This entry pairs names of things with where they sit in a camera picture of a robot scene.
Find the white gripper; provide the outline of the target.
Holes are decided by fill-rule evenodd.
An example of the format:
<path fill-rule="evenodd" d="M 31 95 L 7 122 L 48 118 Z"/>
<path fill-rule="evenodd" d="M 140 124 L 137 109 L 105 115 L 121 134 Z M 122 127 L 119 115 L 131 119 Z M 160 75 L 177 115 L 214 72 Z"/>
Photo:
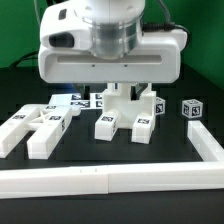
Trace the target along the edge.
<path fill-rule="evenodd" d="M 115 60 L 94 57 L 89 52 L 40 47 L 39 73 L 48 83 L 137 83 L 131 99 L 139 100 L 147 83 L 172 83 L 180 74 L 185 32 L 146 32 L 127 55 Z M 74 84 L 83 99 L 90 98 L 90 86 Z"/>

